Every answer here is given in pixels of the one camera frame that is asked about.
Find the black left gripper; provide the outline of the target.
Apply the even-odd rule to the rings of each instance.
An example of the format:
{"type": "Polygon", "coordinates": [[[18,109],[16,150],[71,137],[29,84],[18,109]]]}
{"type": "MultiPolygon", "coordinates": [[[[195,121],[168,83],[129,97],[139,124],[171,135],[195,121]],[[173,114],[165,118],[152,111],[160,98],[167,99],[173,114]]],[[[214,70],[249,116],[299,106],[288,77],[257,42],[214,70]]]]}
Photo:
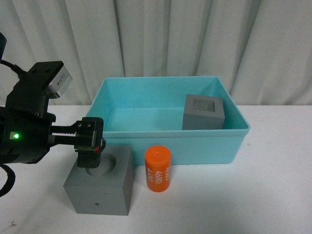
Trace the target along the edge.
{"type": "Polygon", "coordinates": [[[38,62],[27,72],[7,61],[1,64],[17,73],[19,81],[0,109],[0,162],[35,164],[62,144],[74,146],[78,167],[97,168],[106,146],[103,119],[84,117],[71,126],[55,126],[56,116],[47,111],[45,90],[64,63],[38,62]]]}

